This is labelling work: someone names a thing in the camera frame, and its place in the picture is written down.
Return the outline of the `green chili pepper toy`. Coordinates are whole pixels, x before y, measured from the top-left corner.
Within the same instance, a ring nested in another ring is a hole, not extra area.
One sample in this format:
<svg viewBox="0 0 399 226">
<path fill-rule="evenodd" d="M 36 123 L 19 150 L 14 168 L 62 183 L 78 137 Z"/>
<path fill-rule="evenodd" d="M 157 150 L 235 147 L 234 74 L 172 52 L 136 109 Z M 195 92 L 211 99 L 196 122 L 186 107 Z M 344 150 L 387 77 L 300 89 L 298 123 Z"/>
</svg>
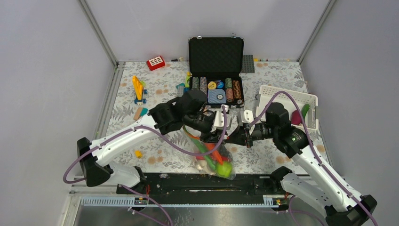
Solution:
<svg viewBox="0 0 399 226">
<path fill-rule="evenodd" d="M 185 134 L 191 139 L 191 141 L 195 144 L 195 146 L 198 148 L 200 153 L 206 153 L 208 149 L 200 142 L 199 138 L 193 136 L 191 133 L 188 132 L 185 126 L 183 126 L 183 130 Z M 213 170 L 216 171 L 216 164 L 215 161 L 210 157 L 210 155 L 204 155 L 202 158 L 207 162 L 207 166 Z"/>
</svg>

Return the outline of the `clear zip top bag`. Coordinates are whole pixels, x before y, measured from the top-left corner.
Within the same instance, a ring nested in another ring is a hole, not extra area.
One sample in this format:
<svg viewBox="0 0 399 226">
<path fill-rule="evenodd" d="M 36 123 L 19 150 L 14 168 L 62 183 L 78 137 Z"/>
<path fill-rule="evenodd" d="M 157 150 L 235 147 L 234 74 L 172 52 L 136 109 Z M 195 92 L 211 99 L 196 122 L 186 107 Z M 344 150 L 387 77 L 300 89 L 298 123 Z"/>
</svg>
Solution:
<svg viewBox="0 0 399 226">
<path fill-rule="evenodd" d="M 215 147 L 215 143 L 200 141 L 200 138 L 191 134 L 185 126 L 183 126 L 183 131 L 194 145 L 193 152 L 203 154 L 202 156 L 195 156 L 196 166 L 200 171 L 228 180 L 233 180 L 236 177 L 233 156 L 223 144 L 212 153 L 204 155 Z"/>
</svg>

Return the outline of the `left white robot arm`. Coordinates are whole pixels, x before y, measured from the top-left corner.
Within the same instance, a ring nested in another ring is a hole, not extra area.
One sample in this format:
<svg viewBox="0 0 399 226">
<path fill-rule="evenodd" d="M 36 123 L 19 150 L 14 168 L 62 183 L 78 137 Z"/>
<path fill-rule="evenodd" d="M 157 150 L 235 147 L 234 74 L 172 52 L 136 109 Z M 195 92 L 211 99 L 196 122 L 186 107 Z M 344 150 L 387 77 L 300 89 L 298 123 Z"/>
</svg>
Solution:
<svg viewBox="0 0 399 226">
<path fill-rule="evenodd" d="M 146 181 L 139 167 L 125 167 L 114 159 L 130 148 L 156 137 L 167 140 L 166 134 L 191 127 L 204 135 L 216 135 L 220 146 L 230 126 L 227 105 L 219 111 L 205 111 L 206 95 L 199 90 L 189 90 L 181 97 L 156 105 L 132 125 L 101 139 L 90 141 L 83 137 L 77 141 L 78 163 L 83 171 L 82 181 L 88 187 L 105 182 L 128 186 L 139 194 L 145 190 Z"/>
</svg>

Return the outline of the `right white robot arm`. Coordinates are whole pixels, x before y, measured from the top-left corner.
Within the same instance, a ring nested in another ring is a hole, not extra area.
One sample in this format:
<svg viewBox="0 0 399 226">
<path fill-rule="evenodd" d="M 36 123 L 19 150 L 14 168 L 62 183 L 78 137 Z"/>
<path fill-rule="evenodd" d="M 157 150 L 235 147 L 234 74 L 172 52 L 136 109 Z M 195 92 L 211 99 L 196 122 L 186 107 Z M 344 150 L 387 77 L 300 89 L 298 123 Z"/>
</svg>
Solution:
<svg viewBox="0 0 399 226">
<path fill-rule="evenodd" d="M 329 226 L 360 226 L 369 219 L 377 201 L 362 195 L 348 184 L 319 154 L 309 133 L 291 125 L 289 113 L 281 103 L 271 103 L 266 121 L 255 123 L 252 111 L 238 115 L 239 126 L 227 142 L 251 147 L 254 141 L 271 139 L 276 148 L 302 167 L 317 187 L 310 185 L 287 167 L 270 174 L 270 188 L 302 199 L 316 209 Z"/>
</svg>

